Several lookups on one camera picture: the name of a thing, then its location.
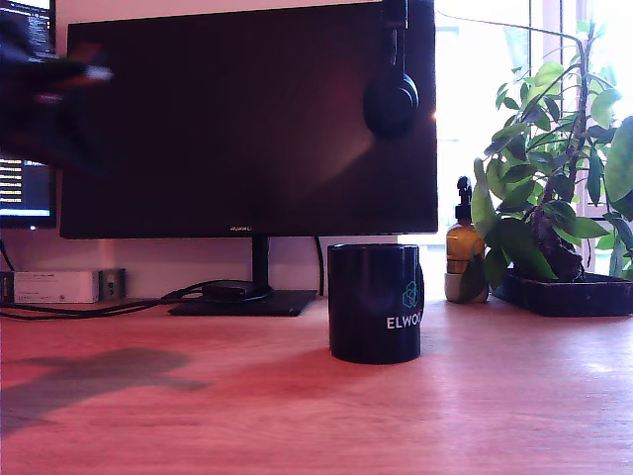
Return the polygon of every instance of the headphone ear cup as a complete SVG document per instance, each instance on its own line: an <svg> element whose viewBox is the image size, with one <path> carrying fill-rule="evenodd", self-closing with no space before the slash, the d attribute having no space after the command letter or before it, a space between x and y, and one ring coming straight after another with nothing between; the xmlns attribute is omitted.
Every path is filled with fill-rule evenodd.
<svg viewBox="0 0 633 475"><path fill-rule="evenodd" d="M406 74L389 74L372 81L363 97L365 124L377 137L407 132L419 104L417 88Z"/></svg>

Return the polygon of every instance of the cable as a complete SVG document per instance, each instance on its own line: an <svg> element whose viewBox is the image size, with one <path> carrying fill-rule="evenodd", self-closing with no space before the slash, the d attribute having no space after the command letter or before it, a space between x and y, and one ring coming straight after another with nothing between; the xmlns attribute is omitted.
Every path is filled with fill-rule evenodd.
<svg viewBox="0 0 633 475"><path fill-rule="evenodd" d="M26 305L26 304L1 304L0 305L0 317L10 318L14 320L21 321L42 321L42 320L82 320L82 319L97 319L97 318L106 318L106 317L116 317L119 315L131 314L134 312L140 312L141 310L147 310L152 307L156 307L158 305L173 305L173 304L185 304L191 302L200 302L200 298L192 298L187 297L191 294L199 294L202 293L202 288L206 285L217 284L219 282L226 282L225 279L220 280L208 280L205 282L200 282L198 284L190 285L189 287L185 287L182 289L174 290L165 294L159 299L145 299L138 300L136 302L127 302L124 304L112 305L110 307L104 307L101 309L90 309L90 310L76 310L76 309L56 309L52 307L40 307L36 305ZM249 283L248 281L232 281L232 282L242 282ZM270 293L260 294L250 298L244 298L240 300L234 300L228 302L226 300L222 301L210 301L205 300L205 302L211 302L216 304L226 304L226 303L241 303L241 302L249 302L252 300L258 300L261 298L265 298ZM49 316L21 316L15 314L9 314L4 312L4 309L13 309L13 310L22 310L27 312L38 312L44 314L50 314Z"/></svg>
<svg viewBox="0 0 633 475"><path fill-rule="evenodd" d="M7 249L4 246L4 241L2 239L0 239L0 252L2 252L2 257L4 257L4 260L7 263L7 265L9 266L9 268L13 272L15 272L16 268L13 266L13 264L11 263L11 260L9 259L9 255L7 254Z"/></svg>
<svg viewBox="0 0 633 475"><path fill-rule="evenodd" d="M320 245L320 238L315 236L316 253L318 254L318 294L325 294L325 262L323 260L323 248Z"/></svg>

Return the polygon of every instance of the potted plant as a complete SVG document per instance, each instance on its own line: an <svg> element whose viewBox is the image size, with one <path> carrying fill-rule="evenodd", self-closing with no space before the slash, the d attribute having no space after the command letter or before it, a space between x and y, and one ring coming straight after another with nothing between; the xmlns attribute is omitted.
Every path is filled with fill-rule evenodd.
<svg viewBox="0 0 633 475"><path fill-rule="evenodd" d="M579 23L582 38L492 24L566 38L577 53L570 64L546 62L521 77L514 97L508 84L497 92L497 108L511 116L474 164L473 222L487 251L471 259L460 293L466 301L488 283L498 297L542 315L631 313L631 283L618 277L633 278L633 117L614 122L621 95L608 69L592 70L603 29ZM576 107L566 110L563 95L572 91ZM594 206L606 204L611 231L576 214L579 183ZM585 272L576 247L586 238L612 248L611 277Z"/></svg>

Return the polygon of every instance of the white box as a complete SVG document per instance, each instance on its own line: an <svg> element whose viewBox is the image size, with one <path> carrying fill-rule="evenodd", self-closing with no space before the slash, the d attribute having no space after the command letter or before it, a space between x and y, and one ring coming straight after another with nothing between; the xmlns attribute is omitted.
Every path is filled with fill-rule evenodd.
<svg viewBox="0 0 633 475"><path fill-rule="evenodd" d="M99 300L98 270L16 272L17 304L90 304Z"/></svg>

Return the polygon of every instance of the plant pot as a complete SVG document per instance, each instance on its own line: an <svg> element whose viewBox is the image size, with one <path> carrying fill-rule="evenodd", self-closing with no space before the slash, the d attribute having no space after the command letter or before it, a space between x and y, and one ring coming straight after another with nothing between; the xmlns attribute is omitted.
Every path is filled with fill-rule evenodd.
<svg viewBox="0 0 633 475"><path fill-rule="evenodd" d="M587 282L538 282L508 271L493 295L545 317L613 317L633 313L633 281L585 273Z"/></svg>

